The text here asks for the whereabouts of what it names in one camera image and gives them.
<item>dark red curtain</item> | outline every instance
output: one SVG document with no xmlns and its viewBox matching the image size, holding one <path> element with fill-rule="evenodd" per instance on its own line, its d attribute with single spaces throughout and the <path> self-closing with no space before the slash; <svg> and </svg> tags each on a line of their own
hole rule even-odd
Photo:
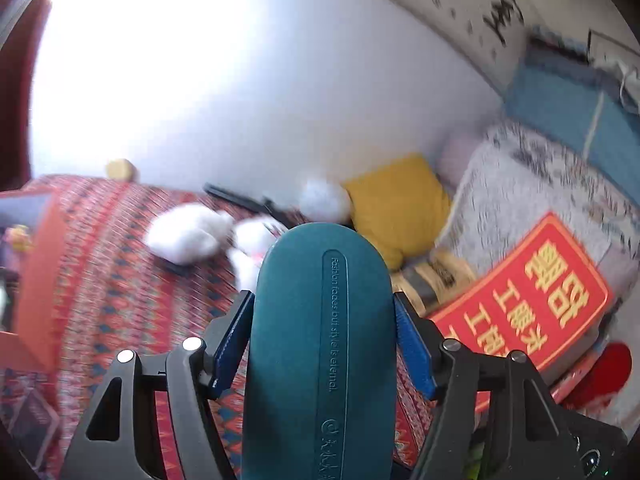
<svg viewBox="0 0 640 480">
<path fill-rule="evenodd" d="M 10 2 L 0 0 L 0 13 Z M 16 189 L 31 176 L 27 146 L 29 93 L 47 9 L 47 0 L 33 0 L 0 50 L 0 190 Z"/>
</svg>

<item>slipper logo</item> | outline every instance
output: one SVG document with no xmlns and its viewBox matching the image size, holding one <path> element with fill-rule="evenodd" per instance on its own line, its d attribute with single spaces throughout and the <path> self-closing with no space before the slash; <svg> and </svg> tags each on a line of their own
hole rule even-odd
<svg viewBox="0 0 640 480">
<path fill-rule="evenodd" d="M 316 412 L 316 480 L 342 478 L 347 407 L 347 261 L 340 251 L 322 255 L 322 313 Z"/>
</svg>

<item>orange box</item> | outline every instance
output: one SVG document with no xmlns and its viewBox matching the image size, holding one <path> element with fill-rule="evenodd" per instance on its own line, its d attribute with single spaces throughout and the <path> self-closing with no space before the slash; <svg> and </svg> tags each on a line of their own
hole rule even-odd
<svg viewBox="0 0 640 480">
<path fill-rule="evenodd" d="M 0 226 L 24 224 L 33 247 L 20 262 L 17 301 L 8 332 L 0 332 L 0 368 L 47 372 L 53 366 L 54 292 L 66 226 L 55 192 L 0 192 Z"/>
</svg>

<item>yellow chinese characters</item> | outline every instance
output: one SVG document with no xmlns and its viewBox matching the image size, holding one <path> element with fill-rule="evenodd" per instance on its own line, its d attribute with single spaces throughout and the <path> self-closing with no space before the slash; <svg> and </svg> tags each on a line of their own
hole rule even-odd
<svg viewBox="0 0 640 480">
<path fill-rule="evenodd" d="M 547 292 L 567 267 L 556 245 L 547 240 L 524 266 L 524 272 L 529 279 L 535 274 L 536 288 Z"/>
<path fill-rule="evenodd" d="M 460 341 L 460 338 L 458 337 L 458 333 L 456 332 L 456 330 L 453 328 L 452 325 L 449 325 L 449 333 L 444 336 L 444 339 L 457 339 L 458 341 Z"/>
<path fill-rule="evenodd" d="M 509 349 L 504 345 L 504 338 L 498 331 L 498 326 L 491 324 L 491 317 L 482 303 L 478 304 L 478 314 L 470 318 L 465 312 L 464 317 L 473 335 L 478 336 L 478 345 L 485 354 L 505 357 L 509 353 Z M 489 328 L 484 332 L 478 333 L 478 325 L 483 326 L 483 328 L 489 325 Z"/>
<path fill-rule="evenodd" d="M 560 320 L 560 328 L 564 328 L 588 301 L 589 291 L 585 290 L 575 272 L 571 272 L 562 285 L 549 295 L 548 304 L 551 312 Z"/>
<path fill-rule="evenodd" d="M 520 341 L 527 345 L 527 354 L 531 355 L 540 350 L 547 342 L 548 336 L 542 334 L 539 323 L 536 323 L 536 327 L 533 328 L 536 315 L 527 300 L 520 301 L 520 292 L 513 282 L 507 280 L 507 290 L 501 294 L 494 290 L 493 296 L 500 309 L 507 315 L 507 321 L 515 330 L 516 336 L 519 336 Z"/>
</svg>

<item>bed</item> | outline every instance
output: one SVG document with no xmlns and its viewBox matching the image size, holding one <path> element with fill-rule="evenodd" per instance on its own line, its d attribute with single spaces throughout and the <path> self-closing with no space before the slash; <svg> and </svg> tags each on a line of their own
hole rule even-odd
<svg viewBox="0 0 640 480">
<path fill-rule="evenodd" d="M 52 187 L 60 197 L 67 225 L 54 297 L 53 373 L 3 370 L 0 415 L 7 423 L 23 393 L 37 388 L 60 416 L 44 475 L 56 478 L 82 411 L 118 350 L 140 353 L 169 350 L 208 322 L 225 314 L 236 293 L 226 256 L 184 275 L 158 265 L 142 237 L 156 215 L 183 202 L 199 200 L 236 219 L 248 210 L 204 194 L 126 184 L 100 178 L 54 175 L 26 189 Z M 242 406 L 246 355 L 231 389 L 212 403 L 214 419 L 233 468 L 240 472 Z M 395 456 L 411 466 L 431 422 L 431 403 L 409 380 L 398 354 Z M 162 455 L 170 480 L 182 478 L 166 394 L 156 394 Z"/>
</svg>

